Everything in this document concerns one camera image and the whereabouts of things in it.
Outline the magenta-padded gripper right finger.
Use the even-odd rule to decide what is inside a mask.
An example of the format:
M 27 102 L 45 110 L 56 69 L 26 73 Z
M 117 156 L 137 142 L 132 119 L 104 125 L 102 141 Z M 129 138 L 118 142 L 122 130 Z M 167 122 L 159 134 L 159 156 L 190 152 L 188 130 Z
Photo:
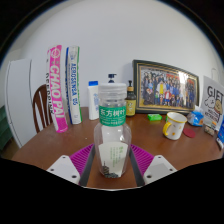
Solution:
M 176 172 L 176 169 L 162 155 L 153 156 L 138 146 L 131 145 L 129 156 L 138 187 Z

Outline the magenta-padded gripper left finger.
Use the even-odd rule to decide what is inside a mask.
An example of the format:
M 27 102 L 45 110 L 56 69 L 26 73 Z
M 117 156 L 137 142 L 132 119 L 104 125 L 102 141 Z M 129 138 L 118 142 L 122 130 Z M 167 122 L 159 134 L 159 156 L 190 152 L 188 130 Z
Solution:
M 94 156 L 95 147 L 93 144 L 90 144 L 70 156 L 60 156 L 47 171 L 85 187 L 88 183 Z

